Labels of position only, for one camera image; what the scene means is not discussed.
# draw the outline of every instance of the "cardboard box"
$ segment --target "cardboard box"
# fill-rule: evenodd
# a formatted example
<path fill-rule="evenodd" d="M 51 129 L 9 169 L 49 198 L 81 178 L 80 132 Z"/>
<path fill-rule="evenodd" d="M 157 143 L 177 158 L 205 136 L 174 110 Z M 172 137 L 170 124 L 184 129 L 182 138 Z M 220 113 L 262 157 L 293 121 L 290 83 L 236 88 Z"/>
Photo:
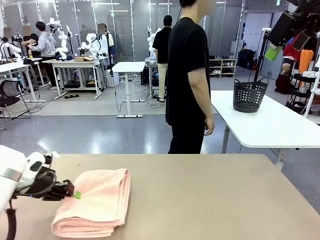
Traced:
<path fill-rule="evenodd" d="M 91 62 L 95 57 L 94 56 L 76 56 L 76 62 Z"/>

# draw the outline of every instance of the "black pants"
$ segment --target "black pants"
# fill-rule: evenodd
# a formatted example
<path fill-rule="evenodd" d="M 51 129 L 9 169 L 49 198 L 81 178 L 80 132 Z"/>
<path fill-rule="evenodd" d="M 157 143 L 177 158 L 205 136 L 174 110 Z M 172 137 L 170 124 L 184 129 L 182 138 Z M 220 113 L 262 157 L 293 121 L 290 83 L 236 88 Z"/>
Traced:
<path fill-rule="evenodd" d="M 41 61 L 46 61 L 46 60 L 52 60 L 52 59 L 56 59 L 55 56 L 43 56 Z M 55 79 L 55 74 L 54 74 L 54 69 L 52 67 L 51 63 L 43 63 L 44 65 L 44 69 L 46 71 L 46 73 L 48 74 L 48 78 L 50 80 L 50 83 L 52 85 L 52 87 L 56 87 L 56 79 Z"/>
<path fill-rule="evenodd" d="M 190 125 L 173 125 L 168 154 L 200 154 L 205 134 L 205 121 Z"/>

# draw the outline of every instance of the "pink towel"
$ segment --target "pink towel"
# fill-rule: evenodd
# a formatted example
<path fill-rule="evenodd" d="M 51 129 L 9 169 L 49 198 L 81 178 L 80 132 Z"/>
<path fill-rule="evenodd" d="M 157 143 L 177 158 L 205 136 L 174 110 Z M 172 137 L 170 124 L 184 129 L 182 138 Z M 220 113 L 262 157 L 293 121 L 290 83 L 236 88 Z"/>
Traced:
<path fill-rule="evenodd" d="M 102 238 L 126 220 L 130 194 L 127 169 L 83 172 L 74 181 L 81 199 L 67 197 L 52 223 L 55 235 L 64 238 Z"/>

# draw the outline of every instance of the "gray hoodie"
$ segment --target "gray hoodie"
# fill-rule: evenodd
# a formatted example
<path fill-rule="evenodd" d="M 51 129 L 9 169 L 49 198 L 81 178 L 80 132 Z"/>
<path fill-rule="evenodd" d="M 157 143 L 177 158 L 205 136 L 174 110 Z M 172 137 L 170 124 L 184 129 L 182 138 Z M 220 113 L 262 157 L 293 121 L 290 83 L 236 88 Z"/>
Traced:
<path fill-rule="evenodd" d="M 48 31 L 43 31 L 39 37 L 38 46 L 32 46 L 30 49 L 41 52 L 41 57 L 52 57 L 56 55 L 56 44 L 54 37 Z"/>

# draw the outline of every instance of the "human hand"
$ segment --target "human hand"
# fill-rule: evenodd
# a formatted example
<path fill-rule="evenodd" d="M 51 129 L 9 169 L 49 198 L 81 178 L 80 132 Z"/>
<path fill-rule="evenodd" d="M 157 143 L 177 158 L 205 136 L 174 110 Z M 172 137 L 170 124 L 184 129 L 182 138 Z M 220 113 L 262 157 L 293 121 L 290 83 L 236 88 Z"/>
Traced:
<path fill-rule="evenodd" d="M 204 135 L 205 136 L 209 136 L 213 133 L 214 129 L 215 129 L 215 120 L 214 120 L 214 116 L 211 115 L 209 117 L 206 117 L 205 120 L 205 130 L 208 130 L 208 132 L 206 132 Z"/>
<path fill-rule="evenodd" d="M 28 42 L 29 44 L 35 44 L 35 43 L 36 43 L 36 40 L 30 39 L 30 40 L 28 40 L 27 42 Z"/>

